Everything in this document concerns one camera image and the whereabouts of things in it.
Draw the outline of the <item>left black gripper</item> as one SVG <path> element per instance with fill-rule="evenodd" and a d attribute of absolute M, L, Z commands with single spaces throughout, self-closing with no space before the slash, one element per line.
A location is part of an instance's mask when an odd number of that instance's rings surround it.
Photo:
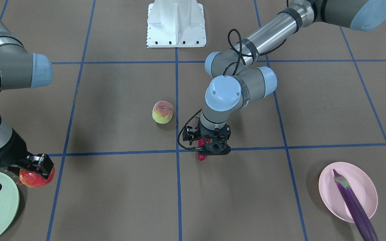
<path fill-rule="evenodd" d="M 227 155 L 231 151 L 231 147 L 227 141 L 231 136 L 230 125 L 224 125 L 222 128 L 210 130 L 205 128 L 201 123 L 196 128 L 191 126 L 183 127 L 183 141 L 189 142 L 192 145 L 194 141 L 202 141 L 198 147 L 185 148 L 186 150 L 198 152 L 203 156 L 211 155 Z"/>

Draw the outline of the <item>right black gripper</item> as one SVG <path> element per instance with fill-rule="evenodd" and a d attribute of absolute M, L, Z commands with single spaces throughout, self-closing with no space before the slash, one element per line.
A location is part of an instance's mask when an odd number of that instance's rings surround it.
<path fill-rule="evenodd" d="M 47 180 L 54 163 L 47 154 L 33 155 L 27 151 L 25 141 L 12 129 L 9 141 L 0 147 L 0 168 L 12 166 L 12 173 L 20 175 L 20 171 L 32 172 Z"/>

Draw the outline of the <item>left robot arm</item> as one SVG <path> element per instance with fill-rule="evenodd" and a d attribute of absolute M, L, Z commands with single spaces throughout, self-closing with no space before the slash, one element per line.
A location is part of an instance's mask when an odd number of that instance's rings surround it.
<path fill-rule="evenodd" d="M 252 64 L 285 43 L 300 29 L 315 22 L 329 23 L 356 31 L 371 31 L 386 20 L 386 0 L 292 0 L 272 20 L 246 38 L 238 37 L 226 52 L 213 52 L 205 60 L 212 77 L 203 107 L 193 115 L 197 127 L 185 124 L 178 145 L 203 156 L 226 155 L 231 114 L 265 98 L 277 88 L 277 76 L 269 67 Z"/>

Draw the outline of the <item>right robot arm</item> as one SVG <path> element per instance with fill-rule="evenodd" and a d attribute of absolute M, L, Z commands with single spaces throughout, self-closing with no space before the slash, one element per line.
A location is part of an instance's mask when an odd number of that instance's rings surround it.
<path fill-rule="evenodd" d="M 28 53 L 0 20 L 0 91 L 47 86 L 52 77 L 53 68 L 47 56 Z M 9 166 L 48 179 L 54 165 L 46 154 L 31 154 L 25 141 L 0 115 L 0 168 Z"/>

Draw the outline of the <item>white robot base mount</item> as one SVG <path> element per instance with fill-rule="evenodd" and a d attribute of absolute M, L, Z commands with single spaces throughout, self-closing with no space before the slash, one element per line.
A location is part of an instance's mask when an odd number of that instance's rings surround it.
<path fill-rule="evenodd" d="M 155 0 L 147 10 L 146 47 L 206 46 L 204 7 L 196 0 Z"/>

